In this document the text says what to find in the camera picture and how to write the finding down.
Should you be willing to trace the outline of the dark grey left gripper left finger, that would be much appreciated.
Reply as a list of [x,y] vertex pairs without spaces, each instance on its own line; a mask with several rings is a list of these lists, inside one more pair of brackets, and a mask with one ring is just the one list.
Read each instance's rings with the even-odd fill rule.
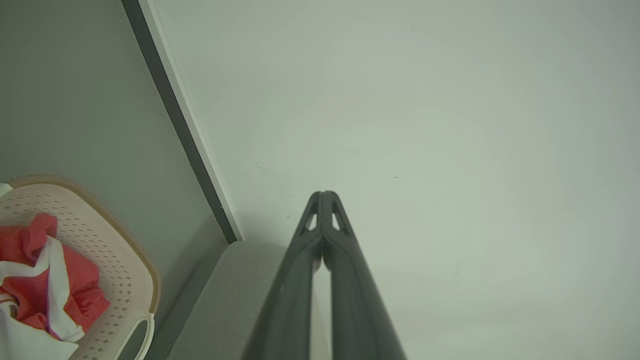
[[311,357],[313,277],[322,260],[321,192],[311,194],[286,249],[243,360]]

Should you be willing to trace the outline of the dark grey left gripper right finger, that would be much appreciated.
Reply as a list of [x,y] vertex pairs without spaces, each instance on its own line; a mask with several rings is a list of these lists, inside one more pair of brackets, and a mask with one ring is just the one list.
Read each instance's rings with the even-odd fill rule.
[[322,193],[323,260],[330,271],[334,360],[406,355],[338,194]]

